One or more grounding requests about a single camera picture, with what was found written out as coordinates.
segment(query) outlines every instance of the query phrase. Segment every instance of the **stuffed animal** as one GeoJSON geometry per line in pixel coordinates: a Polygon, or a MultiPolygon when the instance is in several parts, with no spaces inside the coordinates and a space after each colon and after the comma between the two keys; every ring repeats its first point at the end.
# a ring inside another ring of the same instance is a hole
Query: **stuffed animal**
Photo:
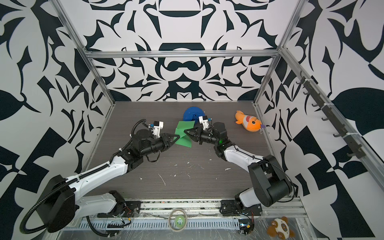
{"type": "Polygon", "coordinates": [[[289,237],[295,237],[295,233],[288,227],[287,217],[275,218],[271,222],[271,226],[266,230],[266,233],[271,237],[278,236],[282,240],[289,237]]]}
{"type": "Polygon", "coordinates": [[[235,118],[237,124],[243,124],[244,128],[250,132],[257,132],[264,127],[257,117],[245,115],[242,111],[237,111],[235,118]]]}

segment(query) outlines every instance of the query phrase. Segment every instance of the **green cloth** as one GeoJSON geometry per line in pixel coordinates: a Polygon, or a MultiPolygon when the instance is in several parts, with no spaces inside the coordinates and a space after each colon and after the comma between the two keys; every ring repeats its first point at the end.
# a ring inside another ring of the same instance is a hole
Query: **green cloth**
{"type": "Polygon", "coordinates": [[[184,133],[184,130],[193,128],[195,121],[179,121],[176,127],[175,134],[180,136],[180,139],[175,143],[185,147],[192,147],[192,140],[184,133]]]}

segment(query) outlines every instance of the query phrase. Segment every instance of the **bear plush toy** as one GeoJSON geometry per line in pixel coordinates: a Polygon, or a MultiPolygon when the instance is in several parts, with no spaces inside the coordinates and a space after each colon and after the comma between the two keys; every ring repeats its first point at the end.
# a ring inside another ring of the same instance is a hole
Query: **bear plush toy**
{"type": "Polygon", "coordinates": [[[266,232],[271,237],[278,236],[282,240],[289,237],[295,237],[295,233],[288,227],[287,217],[275,218],[266,232]]]}

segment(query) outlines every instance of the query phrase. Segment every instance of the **green round object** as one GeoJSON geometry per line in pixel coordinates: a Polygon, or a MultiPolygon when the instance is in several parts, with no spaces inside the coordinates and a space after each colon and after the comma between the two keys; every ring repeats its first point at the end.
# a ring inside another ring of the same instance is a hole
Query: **green round object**
{"type": "Polygon", "coordinates": [[[183,215],[177,215],[176,218],[175,218],[175,225],[176,225],[178,228],[183,228],[184,225],[185,225],[185,217],[184,217],[183,215]]]}

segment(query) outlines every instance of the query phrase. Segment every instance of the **black and white wall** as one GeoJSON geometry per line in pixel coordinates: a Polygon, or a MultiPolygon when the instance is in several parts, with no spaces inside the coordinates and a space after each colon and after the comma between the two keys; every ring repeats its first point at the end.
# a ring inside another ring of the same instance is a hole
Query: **black and white wall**
{"type": "MultiPolygon", "coordinates": [[[[384,2],[309,0],[288,50],[383,159],[384,2]]],[[[259,101],[319,239],[382,239],[384,192],[280,60],[259,101]]]]}
{"type": "Polygon", "coordinates": [[[277,48],[297,0],[61,0],[88,50],[277,48]]]}
{"type": "Polygon", "coordinates": [[[116,101],[253,100],[272,57],[103,58],[116,101]]]}
{"type": "Polygon", "coordinates": [[[0,9],[0,238],[31,239],[21,219],[49,179],[80,173],[110,103],[47,0],[0,9]]]}

